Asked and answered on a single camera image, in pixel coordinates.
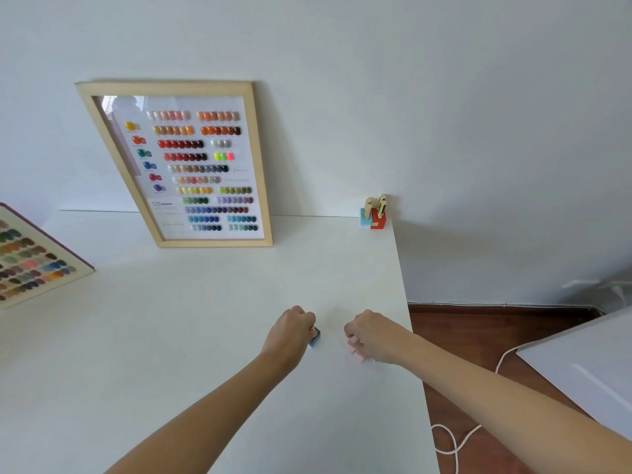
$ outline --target white wall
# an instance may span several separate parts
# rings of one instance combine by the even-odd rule
[[[632,440],[632,308],[518,351],[593,419]]]
[[[134,205],[75,92],[255,79],[273,214],[389,193],[413,301],[632,263],[630,0],[3,0],[0,198]]]

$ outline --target color swatch board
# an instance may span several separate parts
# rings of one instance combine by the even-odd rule
[[[164,239],[263,239],[241,96],[103,96]]]
[[[92,272],[92,266],[0,203],[0,310]]]

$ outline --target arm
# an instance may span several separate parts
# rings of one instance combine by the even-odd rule
[[[285,311],[261,353],[127,453],[106,474],[203,474],[274,387],[300,362],[316,335],[316,317],[299,306]]]
[[[540,474],[632,472],[632,442],[528,387],[494,374],[373,311],[344,327],[363,357],[430,384]]]

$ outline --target baseboard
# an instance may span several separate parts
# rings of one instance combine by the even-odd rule
[[[496,316],[573,317],[590,321],[605,313],[594,306],[511,306],[509,304],[408,303],[411,313],[468,314]]]

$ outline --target nail color chart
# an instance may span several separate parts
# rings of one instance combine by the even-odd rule
[[[108,146],[111,154],[122,159],[121,174],[159,246],[271,246],[251,83],[202,84],[241,91],[90,95],[116,147],[113,153]],[[90,85],[79,84],[80,92]],[[167,93],[170,83],[160,86]],[[253,243],[169,243],[187,240]]]
[[[92,272],[92,266],[0,203],[0,310]]]

